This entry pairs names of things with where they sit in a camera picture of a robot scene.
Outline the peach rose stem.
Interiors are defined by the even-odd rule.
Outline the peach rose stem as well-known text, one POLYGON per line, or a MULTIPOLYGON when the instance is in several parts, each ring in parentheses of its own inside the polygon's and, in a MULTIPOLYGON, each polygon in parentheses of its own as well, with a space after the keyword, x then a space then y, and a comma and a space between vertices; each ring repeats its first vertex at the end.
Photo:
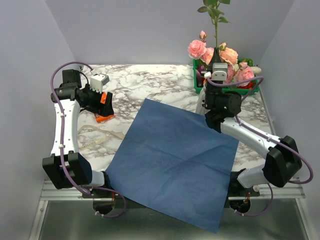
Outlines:
POLYGON ((227 47, 226 42, 222 42, 219 45, 219 56, 220 59, 233 66, 238 63, 238 52, 232 48, 227 47))

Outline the white rose stem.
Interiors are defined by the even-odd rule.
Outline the white rose stem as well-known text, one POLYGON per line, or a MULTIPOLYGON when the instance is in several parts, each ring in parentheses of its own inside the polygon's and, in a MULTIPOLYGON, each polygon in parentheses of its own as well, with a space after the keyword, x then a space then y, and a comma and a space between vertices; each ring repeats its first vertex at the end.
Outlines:
POLYGON ((218 23, 230 23, 225 17, 225 13, 220 10, 220 5, 229 5, 230 0, 203 0, 203 5, 197 9, 198 13, 208 13, 211 23, 214 26, 215 47, 218 48, 218 23))

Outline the dark blue wrapping sheet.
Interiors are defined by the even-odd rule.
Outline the dark blue wrapping sheet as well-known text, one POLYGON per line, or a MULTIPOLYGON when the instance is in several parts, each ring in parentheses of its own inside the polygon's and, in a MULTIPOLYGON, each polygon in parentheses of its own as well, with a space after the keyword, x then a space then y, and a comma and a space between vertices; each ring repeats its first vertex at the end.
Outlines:
POLYGON ((145 99, 106 173, 128 199, 216 233, 238 144, 203 115, 145 99))

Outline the pink rose bunch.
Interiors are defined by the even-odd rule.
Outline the pink rose bunch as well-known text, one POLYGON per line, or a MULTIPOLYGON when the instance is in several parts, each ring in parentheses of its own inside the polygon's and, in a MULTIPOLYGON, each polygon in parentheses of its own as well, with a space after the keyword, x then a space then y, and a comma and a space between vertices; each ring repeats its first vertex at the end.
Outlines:
POLYGON ((227 78, 225 84, 239 83, 237 87, 246 87, 249 82, 245 82, 254 78, 255 75, 247 62, 240 62, 234 65, 228 65, 227 78))

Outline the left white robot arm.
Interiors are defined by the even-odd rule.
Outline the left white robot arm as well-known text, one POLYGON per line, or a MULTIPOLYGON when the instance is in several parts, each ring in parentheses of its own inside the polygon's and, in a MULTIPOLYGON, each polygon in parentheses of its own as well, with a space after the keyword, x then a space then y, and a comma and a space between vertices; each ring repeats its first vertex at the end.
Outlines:
POLYGON ((110 80, 107 75, 95 73, 82 85, 81 74, 74 69, 63 70, 62 84, 50 96, 56 115, 55 137, 50 156, 42 160, 42 167, 56 189, 93 187, 104 198, 110 194, 110 180, 104 171, 92 170, 80 154, 78 118, 81 110, 108 119, 113 117, 113 94, 103 91, 110 80))

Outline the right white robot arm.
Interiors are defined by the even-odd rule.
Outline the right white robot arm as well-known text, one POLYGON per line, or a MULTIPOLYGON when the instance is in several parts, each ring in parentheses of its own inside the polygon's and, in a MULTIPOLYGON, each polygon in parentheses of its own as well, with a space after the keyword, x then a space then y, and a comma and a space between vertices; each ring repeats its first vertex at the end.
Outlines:
POLYGON ((202 101, 202 107, 207 110, 204 115, 207 126, 242 142, 265 160, 263 165, 239 171, 230 183, 230 191, 241 196, 256 185, 284 187, 302 168, 295 140, 265 133, 238 118, 242 96, 235 91, 223 92, 228 64, 222 62, 218 48, 214 48, 208 67, 209 70, 203 72, 206 82, 202 101))

